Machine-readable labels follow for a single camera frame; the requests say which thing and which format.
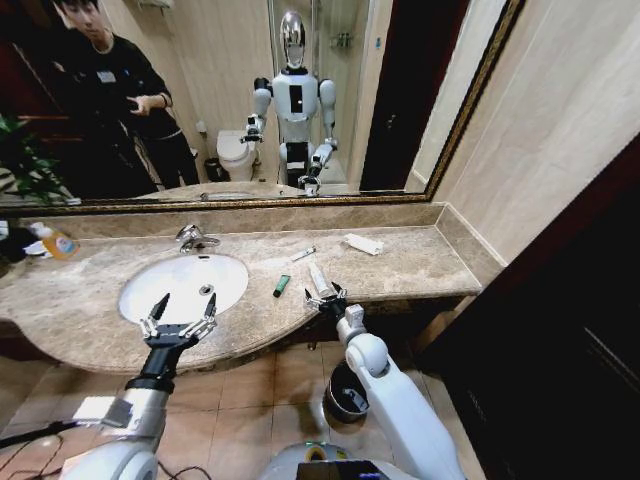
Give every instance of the vanity counter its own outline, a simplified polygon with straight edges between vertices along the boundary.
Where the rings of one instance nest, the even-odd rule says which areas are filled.
[[[370,256],[344,243],[346,233],[384,242]],[[309,262],[327,280],[349,291],[350,303],[475,295],[481,285],[433,226],[351,228],[217,235],[215,253],[244,262],[246,292],[216,316],[218,326],[184,352],[179,369],[211,367],[250,354],[298,329],[316,313],[304,306],[304,289],[315,294]],[[317,252],[297,262],[289,257],[311,245]],[[135,374],[148,354],[138,326],[118,313],[126,281],[142,268],[179,255],[173,237],[84,240],[67,261],[31,259],[21,272],[0,279],[3,319],[15,322],[38,348],[75,367]],[[280,298],[280,275],[291,280]]]

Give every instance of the faucet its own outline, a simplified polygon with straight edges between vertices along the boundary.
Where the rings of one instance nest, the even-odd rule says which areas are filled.
[[[195,225],[185,225],[176,235],[176,242],[183,242],[180,253],[189,253],[194,247],[201,249],[205,247],[217,247],[220,240],[211,235],[205,235]]]

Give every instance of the trash can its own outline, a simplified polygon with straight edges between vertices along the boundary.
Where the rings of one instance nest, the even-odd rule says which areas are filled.
[[[204,161],[204,169],[207,171],[207,177],[212,182],[224,182],[228,180],[228,173],[222,165],[220,160],[216,157],[208,158]]]
[[[367,414],[367,392],[345,360],[333,370],[323,403],[333,418],[342,423],[357,422]]]

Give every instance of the sink drain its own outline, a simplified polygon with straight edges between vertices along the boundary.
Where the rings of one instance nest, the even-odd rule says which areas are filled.
[[[213,285],[203,285],[200,287],[200,295],[210,295],[213,292]]]

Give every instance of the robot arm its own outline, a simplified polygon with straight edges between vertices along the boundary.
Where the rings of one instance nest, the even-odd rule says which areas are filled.
[[[88,451],[65,464],[64,480],[154,480],[155,451],[164,432],[166,403],[180,355],[196,345],[216,326],[216,294],[211,295],[200,320],[190,324],[158,325],[169,294],[140,321],[145,343],[151,348],[140,374],[127,383],[123,398],[88,397],[74,420],[80,425],[106,425],[105,434],[118,441]]]
[[[332,150],[337,150],[338,139],[333,138],[333,128],[336,125],[336,84],[332,80],[322,80],[318,86],[318,96],[326,135],[324,143],[331,145]]]
[[[240,142],[262,142],[262,134],[267,125],[267,110],[271,103],[273,89],[266,78],[256,78],[253,81],[254,113],[247,118],[247,134]]]
[[[347,347],[347,364],[367,392],[398,467],[427,480],[464,480],[447,429],[413,381],[398,369],[384,341],[367,333],[363,308],[346,307],[346,291],[333,285],[337,296],[316,300],[307,292],[307,304],[337,321],[338,336]]]
[[[318,96],[322,107],[322,123],[326,138],[324,143],[316,148],[311,156],[307,174],[300,177],[298,184],[307,195],[315,195],[320,188],[320,172],[331,159],[334,150],[338,149],[338,139],[333,138],[333,128],[336,124],[336,85],[331,80],[322,80],[318,86]]]

